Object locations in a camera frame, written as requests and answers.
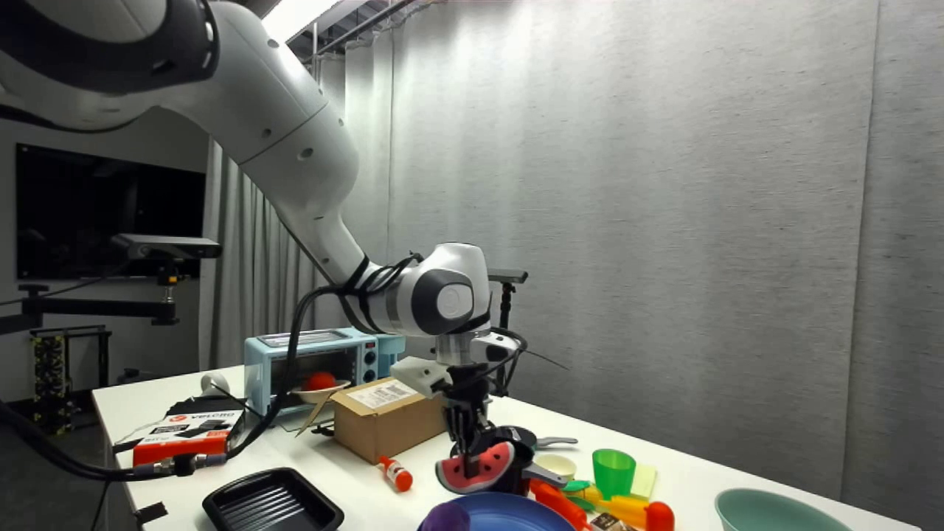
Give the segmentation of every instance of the bowl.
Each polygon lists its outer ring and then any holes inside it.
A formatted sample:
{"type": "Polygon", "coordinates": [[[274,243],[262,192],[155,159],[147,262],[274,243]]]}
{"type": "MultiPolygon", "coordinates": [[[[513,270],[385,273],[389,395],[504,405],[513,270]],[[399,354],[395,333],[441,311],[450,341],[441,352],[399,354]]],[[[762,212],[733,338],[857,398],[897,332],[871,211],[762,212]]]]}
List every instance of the bowl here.
{"type": "Polygon", "coordinates": [[[715,509],[725,531],[849,531],[818,509],[764,490],[725,490],[715,509]]]}

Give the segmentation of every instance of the white table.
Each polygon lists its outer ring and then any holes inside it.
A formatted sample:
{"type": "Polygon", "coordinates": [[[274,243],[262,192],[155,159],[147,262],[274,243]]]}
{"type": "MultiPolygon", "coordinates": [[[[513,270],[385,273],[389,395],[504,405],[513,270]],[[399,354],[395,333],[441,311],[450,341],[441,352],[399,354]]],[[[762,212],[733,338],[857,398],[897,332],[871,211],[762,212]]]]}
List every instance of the white table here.
{"type": "MultiPolygon", "coordinates": [[[[189,395],[200,394],[200,379],[183,374],[183,379],[163,379],[163,382],[146,382],[146,385],[127,385],[127,386],[110,386],[96,389],[96,405],[104,420],[110,444],[119,444],[121,436],[140,431],[147,423],[163,420],[163,413],[189,395]]],[[[243,389],[243,367],[237,370],[218,370],[214,374],[227,379],[230,389],[240,395],[243,389]]],[[[652,498],[666,501],[675,510],[675,529],[680,531],[721,531],[721,516],[715,510],[715,498],[724,490],[736,487],[755,487],[770,490],[780,497],[790,497],[796,501],[807,501],[812,509],[820,509],[824,513],[835,516],[838,522],[846,522],[854,531],[916,531],[913,525],[838,506],[824,497],[812,497],[758,475],[746,475],[730,466],[718,466],[702,457],[692,457],[665,445],[652,445],[647,439],[635,439],[600,426],[587,426],[572,416],[560,416],[544,408],[523,405],[516,398],[494,398],[489,420],[497,426],[523,426],[534,431],[537,436],[557,436],[572,435],[581,439],[575,453],[571,453],[571,462],[578,464],[578,478],[594,478],[591,456],[594,448],[624,448],[638,457],[641,466],[659,470],[659,487],[652,498]]],[[[274,470],[274,466],[292,466],[301,475],[307,475],[323,494],[327,494],[343,510],[348,531],[417,531],[417,525],[426,519],[426,513],[456,498],[447,494],[433,475],[433,464],[450,456],[450,436],[429,439],[404,456],[399,456],[399,464],[404,464],[414,473],[414,490],[404,497],[395,497],[385,482],[380,473],[360,457],[348,456],[333,439],[324,439],[318,435],[292,436],[283,429],[270,429],[252,448],[246,448],[237,462],[217,466],[217,470],[197,470],[189,478],[165,478],[165,482],[143,482],[127,484],[131,501],[137,510],[163,501],[169,516],[147,522],[150,531],[183,531],[183,529],[214,529],[200,501],[208,494],[214,494],[221,484],[230,484],[237,478],[246,478],[252,473],[274,470]]]]}

